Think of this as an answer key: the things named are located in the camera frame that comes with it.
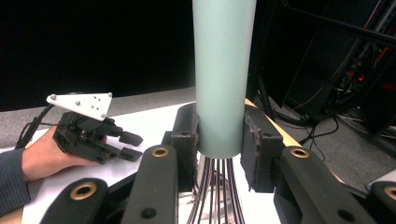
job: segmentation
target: white surface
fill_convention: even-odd
[[[392,182],[396,182],[396,170],[393,170],[393,171],[391,171],[391,172],[389,172],[389,173],[387,173],[387,174],[385,174],[385,175],[379,177],[377,180],[375,180],[375,181],[373,181],[373,182],[370,182],[370,183],[367,185],[367,189],[370,190],[370,189],[371,189],[371,186],[372,186],[375,182],[378,182],[378,181],[392,181]]]
[[[47,97],[47,102],[93,119],[104,120],[112,97],[111,92],[70,95],[52,94]]]
[[[172,105],[168,107],[116,116],[116,125],[122,127],[124,131],[136,133],[143,137],[144,141],[139,147],[128,147],[144,151],[146,148],[155,146],[163,140],[165,131],[172,131],[177,110],[182,105]],[[108,137],[107,142],[121,148],[123,143],[118,139]],[[50,176],[43,181],[29,184],[29,191],[32,202],[25,205],[22,215],[23,224],[39,223],[47,208],[56,199],[59,193],[70,183],[84,177],[96,177],[104,179],[109,186],[133,174],[137,171],[138,162],[122,160],[109,161],[105,165],[93,167],[74,167]],[[279,223],[273,203],[273,194],[258,194],[248,192],[243,170],[239,163],[239,157],[234,158],[235,176],[239,195],[247,223]],[[180,217],[188,216],[190,213],[180,211]]]

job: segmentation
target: human hand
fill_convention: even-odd
[[[53,175],[75,165],[96,165],[95,161],[63,153],[52,136],[56,127],[51,127],[43,136],[22,152],[22,171],[25,181],[34,181]]]

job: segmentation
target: gray floor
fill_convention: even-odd
[[[115,98],[112,100],[107,115],[109,117],[117,116],[194,100],[194,88]],[[273,104],[273,107],[289,116],[298,117],[286,106],[278,108]],[[0,148],[14,146],[24,124],[32,121],[33,117],[37,116],[41,110],[42,108],[40,107],[1,112]],[[64,110],[61,108],[54,107],[43,121],[58,122],[63,112]],[[320,158],[323,158],[324,155],[324,163],[348,185],[366,191],[368,183],[396,169],[396,146],[394,142],[392,144],[391,141],[384,138],[373,140],[367,134],[355,131],[344,121],[337,120],[339,130],[336,133],[316,139],[317,146],[323,154],[318,151],[316,146],[312,146],[312,151],[317,153]],[[288,126],[283,125],[284,121],[276,121],[297,141],[304,139],[308,135],[305,129],[291,128],[288,127],[290,126],[289,124],[287,124]],[[335,123],[332,119],[325,119],[317,127],[316,134],[329,132],[334,127]],[[305,144],[305,147],[310,147],[310,141]]]

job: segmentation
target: white mounting bracket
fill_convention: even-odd
[[[52,94],[47,97],[47,102],[102,121],[106,117],[112,97],[113,94],[111,92],[72,95]]]

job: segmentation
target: bundle of rods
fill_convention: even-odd
[[[196,202],[188,223],[201,223],[203,220],[218,224],[245,223],[233,175],[233,159],[205,157],[201,184],[196,190]]]

